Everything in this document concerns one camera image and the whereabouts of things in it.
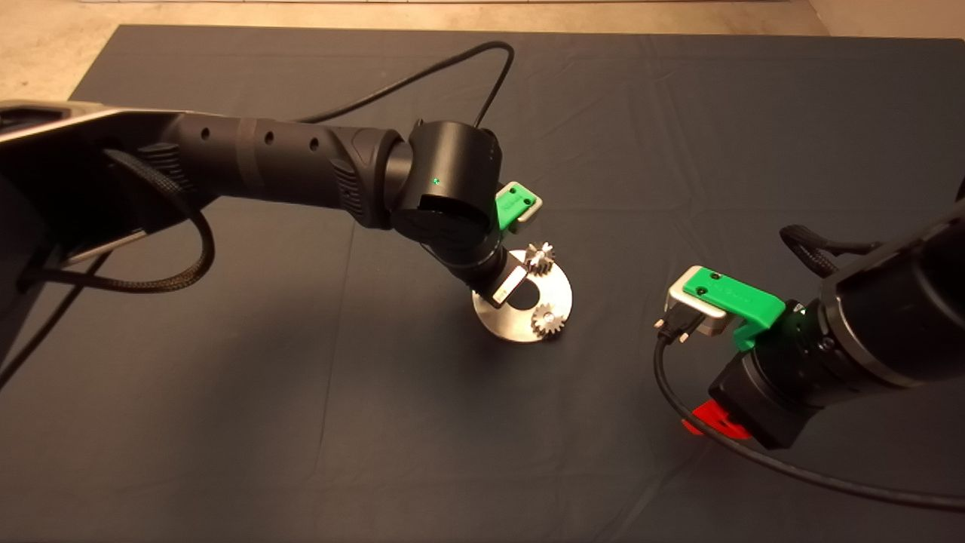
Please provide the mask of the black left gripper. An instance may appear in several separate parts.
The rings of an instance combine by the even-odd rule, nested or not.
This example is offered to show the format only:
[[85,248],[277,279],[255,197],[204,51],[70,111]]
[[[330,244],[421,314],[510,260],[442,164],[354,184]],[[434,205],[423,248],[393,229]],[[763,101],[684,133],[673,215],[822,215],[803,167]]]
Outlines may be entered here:
[[471,290],[494,308],[500,308],[528,278],[528,269],[510,252],[494,252],[471,278]]

